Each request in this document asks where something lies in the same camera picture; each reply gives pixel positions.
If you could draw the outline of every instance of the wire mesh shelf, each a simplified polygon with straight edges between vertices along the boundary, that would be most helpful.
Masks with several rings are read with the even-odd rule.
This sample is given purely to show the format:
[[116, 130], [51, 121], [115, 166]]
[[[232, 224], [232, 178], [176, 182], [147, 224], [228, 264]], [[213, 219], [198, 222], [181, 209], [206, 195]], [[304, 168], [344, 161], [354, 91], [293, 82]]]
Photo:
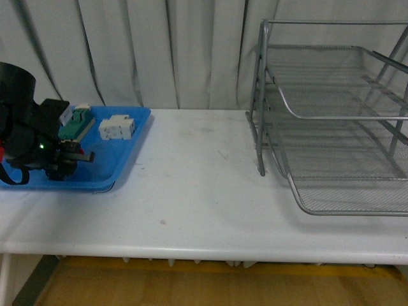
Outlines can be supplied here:
[[383, 78], [398, 75], [408, 84], [408, 67], [393, 60], [408, 27], [385, 57], [361, 47], [267, 45], [271, 23], [259, 30], [247, 112], [261, 175], [265, 134], [305, 212], [408, 215], [408, 85]]

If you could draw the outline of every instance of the wooden floor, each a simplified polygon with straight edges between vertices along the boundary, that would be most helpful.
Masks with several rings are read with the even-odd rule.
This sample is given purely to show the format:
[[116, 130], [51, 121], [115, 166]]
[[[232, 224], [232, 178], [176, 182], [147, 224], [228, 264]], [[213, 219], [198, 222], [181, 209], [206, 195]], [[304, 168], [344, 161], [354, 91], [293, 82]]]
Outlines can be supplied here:
[[66, 258], [36, 305], [403, 306], [408, 283], [388, 267]]

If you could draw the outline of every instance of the black mechanical part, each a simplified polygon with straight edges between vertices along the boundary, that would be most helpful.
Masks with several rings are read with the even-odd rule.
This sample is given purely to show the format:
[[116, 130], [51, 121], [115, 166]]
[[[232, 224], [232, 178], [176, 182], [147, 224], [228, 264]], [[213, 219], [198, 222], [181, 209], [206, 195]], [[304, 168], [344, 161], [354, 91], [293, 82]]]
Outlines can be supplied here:
[[94, 158], [93, 153], [81, 154], [79, 143], [58, 137], [59, 118], [69, 102], [46, 99], [37, 105], [35, 82], [26, 70], [0, 62], [0, 149], [11, 167], [22, 171], [22, 181], [16, 183], [0, 167], [0, 179], [10, 185], [26, 184], [33, 169], [44, 169], [49, 179], [64, 180], [75, 172], [76, 161]]

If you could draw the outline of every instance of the black cable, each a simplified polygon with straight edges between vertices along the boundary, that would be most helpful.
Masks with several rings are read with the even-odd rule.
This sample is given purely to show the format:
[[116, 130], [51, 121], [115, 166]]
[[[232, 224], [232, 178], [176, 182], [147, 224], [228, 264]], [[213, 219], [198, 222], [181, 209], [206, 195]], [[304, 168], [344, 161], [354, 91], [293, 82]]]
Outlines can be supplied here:
[[6, 169], [4, 169], [4, 166], [0, 163], [0, 180], [11, 186], [26, 185], [30, 179], [29, 170], [26, 167], [22, 167], [20, 168], [20, 170], [22, 174], [21, 182], [15, 182], [10, 178], [10, 176], [6, 172]]

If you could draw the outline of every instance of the blue tray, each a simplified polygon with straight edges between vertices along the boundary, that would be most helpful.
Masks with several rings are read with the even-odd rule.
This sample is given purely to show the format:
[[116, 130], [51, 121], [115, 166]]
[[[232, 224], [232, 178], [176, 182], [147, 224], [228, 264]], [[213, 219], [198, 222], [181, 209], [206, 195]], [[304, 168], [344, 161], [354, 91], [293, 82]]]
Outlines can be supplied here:
[[[125, 167], [136, 145], [144, 125], [150, 115], [150, 110], [144, 107], [103, 107], [93, 106], [91, 112], [96, 122], [81, 141], [81, 146], [86, 154], [95, 152], [93, 163], [78, 162], [78, 168], [74, 175], [67, 177], [65, 181], [58, 182], [49, 180], [43, 170], [30, 171], [30, 181], [22, 186], [9, 186], [0, 181], [0, 187], [8, 189], [71, 189], [104, 191], [112, 187]], [[102, 140], [98, 127], [103, 119], [109, 119], [112, 115], [129, 115], [135, 120], [136, 131], [130, 140]], [[9, 176], [16, 181], [21, 179], [20, 170], [10, 167], [3, 162]]]

